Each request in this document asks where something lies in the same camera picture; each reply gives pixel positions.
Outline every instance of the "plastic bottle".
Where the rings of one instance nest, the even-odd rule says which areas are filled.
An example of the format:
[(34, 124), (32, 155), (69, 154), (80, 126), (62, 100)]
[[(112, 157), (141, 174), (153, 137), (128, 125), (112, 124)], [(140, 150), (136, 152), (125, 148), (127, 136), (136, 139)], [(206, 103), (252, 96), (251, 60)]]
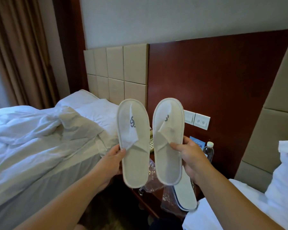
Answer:
[(207, 142), (207, 145), (204, 147), (203, 149), (204, 154), (206, 154), (206, 157), (208, 158), (208, 160), (212, 161), (212, 157), (214, 155), (214, 150), (213, 150), (213, 143), (212, 142)]

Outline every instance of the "floor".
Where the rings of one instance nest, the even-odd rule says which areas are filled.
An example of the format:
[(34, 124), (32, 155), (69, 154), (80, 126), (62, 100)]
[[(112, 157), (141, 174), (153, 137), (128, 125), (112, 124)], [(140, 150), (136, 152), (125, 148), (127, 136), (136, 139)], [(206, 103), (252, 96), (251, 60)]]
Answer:
[(88, 230), (146, 230), (148, 213), (121, 181), (115, 180), (89, 204), (79, 223)]

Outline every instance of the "light switch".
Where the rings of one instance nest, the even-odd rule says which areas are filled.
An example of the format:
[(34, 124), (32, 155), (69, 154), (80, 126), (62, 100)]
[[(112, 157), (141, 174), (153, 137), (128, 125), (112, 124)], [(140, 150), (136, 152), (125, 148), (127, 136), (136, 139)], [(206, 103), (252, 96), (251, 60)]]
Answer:
[(196, 113), (193, 125), (207, 130), (208, 125), (209, 125), (209, 121), (210, 121), (209, 116), (205, 116), (205, 115), (201, 115), (199, 113)]
[(195, 119), (195, 113), (184, 110), (184, 122), (193, 125)]

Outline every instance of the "white duvet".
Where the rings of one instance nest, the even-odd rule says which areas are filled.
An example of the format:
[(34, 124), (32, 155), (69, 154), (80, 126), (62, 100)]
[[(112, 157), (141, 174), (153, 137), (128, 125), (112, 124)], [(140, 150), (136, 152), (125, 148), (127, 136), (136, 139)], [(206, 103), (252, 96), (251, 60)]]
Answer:
[(98, 124), (66, 106), (0, 109), (0, 205), (102, 131)]

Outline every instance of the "disposable slipper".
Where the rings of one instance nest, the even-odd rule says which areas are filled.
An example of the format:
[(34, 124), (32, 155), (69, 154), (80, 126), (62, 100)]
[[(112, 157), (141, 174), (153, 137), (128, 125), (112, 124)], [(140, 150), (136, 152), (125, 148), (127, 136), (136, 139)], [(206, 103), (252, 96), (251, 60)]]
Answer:
[(179, 207), (183, 210), (192, 211), (197, 207), (196, 197), (192, 188), (191, 180), (182, 167), (180, 182), (174, 186), (175, 197)]
[(140, 188), (148, 180), (150, 126), (145, 107), (135, 99), (119, 104), (116, 116), (120, 148), (125, 148), (122, 160), (123, 178), (130, 188)]
[(156, 174), (165, 185), (176, 185), (182, 174), (180, 152), (170, 143), (182, 144), (184, 132), (184, 110), (175, 98), (163, 99), (153, 116), (153, 138)]

